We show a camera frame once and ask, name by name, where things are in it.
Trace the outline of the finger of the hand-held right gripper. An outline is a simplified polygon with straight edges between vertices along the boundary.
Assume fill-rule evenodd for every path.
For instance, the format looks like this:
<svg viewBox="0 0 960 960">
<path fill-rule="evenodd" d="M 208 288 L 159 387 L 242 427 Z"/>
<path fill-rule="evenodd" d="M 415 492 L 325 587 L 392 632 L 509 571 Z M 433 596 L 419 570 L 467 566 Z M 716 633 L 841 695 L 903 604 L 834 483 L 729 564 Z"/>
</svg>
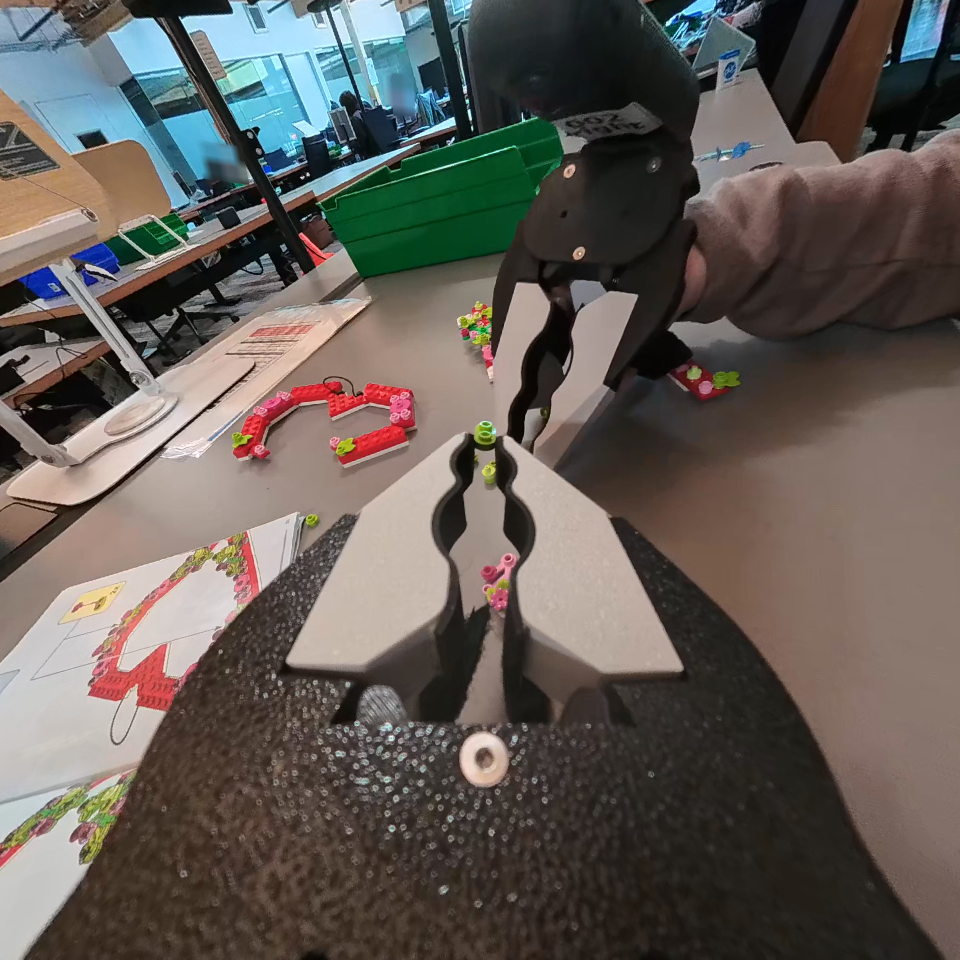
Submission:
<svg viewBox="0 0 960 960">
<path fill-rule="evenodd" d="M 545 327 L 550 302 L 542 288 L 534 283 L 518 283 L 513 289 L 497 349 L 494 351 L 493 424 L 500 435 L 508 432 L 510 406 L 522 385 L 522 361 L 534 338 Z M 522 404 L 520 441 L 525 450 L 533 450 L 536 438 L 546 426 L 542 411 L 551 406 L 559 387 L 559 364 L 546 354 L 535 366 L 530 381 L 533 397 Z"/>
<path fill-rule="evenodd" d="M 605 383 L 614 354 L 638 302 L 635 294 L 609 292 L 599 283 L 571 285 L 575 309 L 571 340 L 549 354 L 558 362 L 558 389 L 553 393 L 551 414 L 535 439 L 534 457 L 557 469 L 583 429 L 610 402 L 613 389 Z"/>
</svg>

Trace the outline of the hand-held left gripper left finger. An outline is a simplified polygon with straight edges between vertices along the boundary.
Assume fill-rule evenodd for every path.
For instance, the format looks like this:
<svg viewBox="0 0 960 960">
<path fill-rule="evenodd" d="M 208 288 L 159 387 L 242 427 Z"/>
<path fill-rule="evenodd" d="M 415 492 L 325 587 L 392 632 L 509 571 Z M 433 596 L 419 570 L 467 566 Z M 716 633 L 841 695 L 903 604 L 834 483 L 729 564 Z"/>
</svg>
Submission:
<svg viewBox="0 0 960 960">
<path fill-rule="evenodd" d="M 478 642 L 451 550 L 467 529 L 474 453 L 472 435 L 454 435 L 359 512 L 289 669 L 389 687 L 426 720 L 458 718 Z"/>
</svg>

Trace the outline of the person's right forearm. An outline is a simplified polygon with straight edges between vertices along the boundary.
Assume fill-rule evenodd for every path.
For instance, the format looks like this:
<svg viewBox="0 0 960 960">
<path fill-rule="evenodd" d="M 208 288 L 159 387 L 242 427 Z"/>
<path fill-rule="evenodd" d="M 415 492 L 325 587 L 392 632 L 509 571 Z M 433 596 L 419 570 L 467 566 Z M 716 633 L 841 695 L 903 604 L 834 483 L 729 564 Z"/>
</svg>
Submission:
<svg viewBox="0 0 960 960">
<path fill-rule="evenodd" d="M 722 179 L 685 217 L 707 264 L 702 313 L 765 340 L 837 324 L 903 330 L 959 316 L 959 132 L 835 166 Z"/>
</svg>

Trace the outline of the pile of small lego pieces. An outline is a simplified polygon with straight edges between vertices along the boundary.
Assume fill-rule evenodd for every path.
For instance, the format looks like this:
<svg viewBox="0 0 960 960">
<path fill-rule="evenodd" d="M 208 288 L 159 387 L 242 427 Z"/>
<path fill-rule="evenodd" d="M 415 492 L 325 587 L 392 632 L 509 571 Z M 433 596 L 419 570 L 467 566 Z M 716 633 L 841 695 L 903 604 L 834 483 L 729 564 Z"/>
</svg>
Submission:
<svg viewBox="0 0 960 960">
<path fill-rule="evenodd" d="M 490 382 L 493 382 L 495 378 L 492 319 L 493 308 L 483 301 L 475 302 L 468 313 L 457 318 L 457 327 L 462 342 L 483 361 L 486 376 Z"/>
</svg>

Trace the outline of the pink and green lego cluster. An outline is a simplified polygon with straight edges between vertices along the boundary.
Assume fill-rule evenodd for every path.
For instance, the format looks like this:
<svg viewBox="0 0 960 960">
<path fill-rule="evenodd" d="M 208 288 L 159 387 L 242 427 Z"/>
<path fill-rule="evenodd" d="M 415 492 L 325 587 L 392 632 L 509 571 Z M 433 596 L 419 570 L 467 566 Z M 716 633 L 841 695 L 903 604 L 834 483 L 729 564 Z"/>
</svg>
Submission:
<svg viewBox="0 0 960 960">
<path fill-rule="evenodd" d="M 481 569 L 483 594 L 487 606 L 494 613 L 504 614 L 507 610 L 517 563 L 516 554 L 505 553 L 496 563 L 487 564 Z"/>
</svg>

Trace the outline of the red lego plate with flowers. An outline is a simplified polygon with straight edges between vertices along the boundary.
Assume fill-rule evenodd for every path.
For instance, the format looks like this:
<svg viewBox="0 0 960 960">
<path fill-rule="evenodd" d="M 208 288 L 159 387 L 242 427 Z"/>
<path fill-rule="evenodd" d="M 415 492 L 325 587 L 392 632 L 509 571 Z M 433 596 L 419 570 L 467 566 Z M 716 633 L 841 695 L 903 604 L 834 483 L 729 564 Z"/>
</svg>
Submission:
<svg viewBox="0 0 960 960">
<path fill-rule="evenodd" d="M 712 372 L 693 360 L 673 368 L 667 377 L 699 402 L 716 400 L 741 386 L 737 371 Z"/>
</svg>

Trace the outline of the lego instruction booklet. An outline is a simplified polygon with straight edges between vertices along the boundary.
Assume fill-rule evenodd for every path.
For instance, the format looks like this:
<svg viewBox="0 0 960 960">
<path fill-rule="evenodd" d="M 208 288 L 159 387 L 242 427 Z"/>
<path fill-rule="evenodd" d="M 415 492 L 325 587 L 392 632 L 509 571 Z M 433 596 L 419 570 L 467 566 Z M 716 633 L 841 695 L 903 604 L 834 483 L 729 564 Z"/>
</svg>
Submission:
<svg viewBox="0 0 960 960">
<path fill-rule="evenodd" d="M 70 586 L 2 660 L 2 866 L 106 792 L 74 833 L 99 851 L 117 794 L 199 659 L 296 557 L 290 513 L 191 551 Z"/>
</svg>

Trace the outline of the person's right hand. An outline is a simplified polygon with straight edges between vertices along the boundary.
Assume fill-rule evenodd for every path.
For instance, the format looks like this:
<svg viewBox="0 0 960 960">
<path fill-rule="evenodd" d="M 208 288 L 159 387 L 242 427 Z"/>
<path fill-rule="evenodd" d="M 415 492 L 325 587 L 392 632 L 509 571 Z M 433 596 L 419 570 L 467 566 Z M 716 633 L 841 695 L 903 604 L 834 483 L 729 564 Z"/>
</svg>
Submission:
<svg viewBox="0 0 960 960">
<path fill-rule="evenodd" d="M 695 316 L 703 312 L 701 302 L 705 296 L 708 279 L 708 264 L 698 244 L 690 247 L 686 258 L 683 290 L 678 304 L 675 319 L 679 320 L 694 314 Z"/>
</svg>

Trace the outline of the green plastic bin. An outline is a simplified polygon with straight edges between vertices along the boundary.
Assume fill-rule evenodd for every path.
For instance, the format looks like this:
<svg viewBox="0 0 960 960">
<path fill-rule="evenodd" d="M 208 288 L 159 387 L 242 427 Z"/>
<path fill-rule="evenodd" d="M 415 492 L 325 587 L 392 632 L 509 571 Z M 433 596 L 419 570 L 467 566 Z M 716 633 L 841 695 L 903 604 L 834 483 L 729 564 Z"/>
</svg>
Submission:
<svg viewBox="0 0 960 960">
<path fill-rule="evenodd" d="M 506 251 L 536 194 L 508 147 L 420 173 L 380 170 L 320 207 L 370 279 Z"/>
<path fill-rule="evenodd" d="M 532 118 L 503 126 L 469 139 L 457 139 L 452 150 L 453 162 L 475 160 L 497 151 L 516 149 L 530 177 L 534 190 L 561 164 L 564 151 L 557 128 L 541 118 Z"/>
</svg>

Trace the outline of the clear acrylic sign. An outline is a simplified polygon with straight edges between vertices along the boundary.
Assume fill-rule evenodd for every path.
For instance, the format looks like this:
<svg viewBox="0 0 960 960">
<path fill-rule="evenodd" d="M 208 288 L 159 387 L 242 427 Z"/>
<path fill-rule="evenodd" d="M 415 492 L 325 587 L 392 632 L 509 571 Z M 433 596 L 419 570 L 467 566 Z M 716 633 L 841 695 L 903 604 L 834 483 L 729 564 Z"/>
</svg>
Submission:
<svg viewBox="0 0 960 960">
<path fill-rule="evenodd" d="M 714 90 L 726 90 L 739 82 L 739 76 L 754 58 L 756 41 L 723 18 L 711 19 L 692 68 L 701 82 L 713 79 Z"/>
</svg>

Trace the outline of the clear plastic bag with sheet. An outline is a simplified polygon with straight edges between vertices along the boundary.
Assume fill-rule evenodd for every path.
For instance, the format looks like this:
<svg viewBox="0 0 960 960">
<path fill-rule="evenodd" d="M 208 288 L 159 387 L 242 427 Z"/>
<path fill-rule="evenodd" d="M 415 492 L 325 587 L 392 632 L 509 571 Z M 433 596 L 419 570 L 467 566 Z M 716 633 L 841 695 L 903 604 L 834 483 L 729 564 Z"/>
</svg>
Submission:
<svg viewBox="0 0 960 960">
<path fill-rule="evenodd" d="M 252 362 L 251 370 L 185 428 L 163 450 L 174 461 L 203 456 L 222 436 L 241 426 L 248 412 L 272 396 L 279 384 L 358 316 L 373 301 L 368 295 L 272 310 L 214 344 L 200 358 Z"/>
</svg>

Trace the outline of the black office chair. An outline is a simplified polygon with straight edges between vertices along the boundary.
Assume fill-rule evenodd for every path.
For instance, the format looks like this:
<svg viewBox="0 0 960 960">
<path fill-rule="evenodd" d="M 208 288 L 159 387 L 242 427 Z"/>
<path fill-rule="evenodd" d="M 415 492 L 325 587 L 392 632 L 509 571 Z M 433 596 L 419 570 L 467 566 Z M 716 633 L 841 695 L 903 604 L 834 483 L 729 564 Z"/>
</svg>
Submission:
<svg viewBox="0 0 960 960">
<path fill-rule="evenodd" d="M 923 8 L 937 43 L 908 57 L 906 42 Z M 939 133 L 958 115 L 958 17 L 957 1 L 902 3 L 866 121 L 873 133 L 867 153 L 889 148 L 896 137 L 910 151 L 919 134 Z"/>
</svg>

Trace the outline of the small green storage bin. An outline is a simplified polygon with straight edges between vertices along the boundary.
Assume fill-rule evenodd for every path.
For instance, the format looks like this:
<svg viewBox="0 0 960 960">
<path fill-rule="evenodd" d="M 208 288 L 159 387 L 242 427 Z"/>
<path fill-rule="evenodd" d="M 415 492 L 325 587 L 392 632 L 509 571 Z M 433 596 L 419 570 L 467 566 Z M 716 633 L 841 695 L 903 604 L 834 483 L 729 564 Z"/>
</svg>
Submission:
<svg viewBox="0 0 960 960">
<path fill-rule="evenodd" d="M 188 246 L 189 230 L 178 213 L 161 218 L 145 217 L 125 225 L 118 234 L 106 239 L 106 246 L 120 266 L 155 261 Z"/>
</svg>

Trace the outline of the wooden desk divider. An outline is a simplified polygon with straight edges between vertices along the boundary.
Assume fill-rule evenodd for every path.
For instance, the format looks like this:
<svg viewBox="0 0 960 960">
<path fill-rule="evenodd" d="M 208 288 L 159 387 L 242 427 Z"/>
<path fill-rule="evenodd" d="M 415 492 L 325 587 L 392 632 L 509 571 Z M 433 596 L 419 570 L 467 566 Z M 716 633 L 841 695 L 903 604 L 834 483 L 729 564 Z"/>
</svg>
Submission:
<svg viewBox="0 0 960 960">
<path fill-rule="evenodd" d="M 108 143 L 73 153 L 72 158 L 102 187 L 117 226 L 172 212 L 157 167 L 138 141 Z"/>
</svg>

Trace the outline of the red lego heart frame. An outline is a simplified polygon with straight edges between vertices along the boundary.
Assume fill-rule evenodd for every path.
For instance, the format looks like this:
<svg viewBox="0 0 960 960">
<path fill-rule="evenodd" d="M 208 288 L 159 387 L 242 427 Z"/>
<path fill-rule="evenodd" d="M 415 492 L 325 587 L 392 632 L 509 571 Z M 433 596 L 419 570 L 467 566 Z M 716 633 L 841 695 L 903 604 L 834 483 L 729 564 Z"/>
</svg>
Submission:
<svg viewBox="0 0 960 960">
<path fill-rule="evenodd" d="M 330 438 L 330 450 L 345 469 L 406 448 L 418 427 L 412 390 L 367 383 L 362 390 L 351 392 L 345 390 L 342 381 L 325 380 L 280 390 L 255 405 L 240 429 L 231 434 L 233 457 L 238 461 L 269 459 L 267 439 L 271 429 L 298 410 L 312 406 L 324 407 L 332 423 L 366 409 L 379 410 L 387 417 L 387 424 L 379 429 Z"/>
</svg>

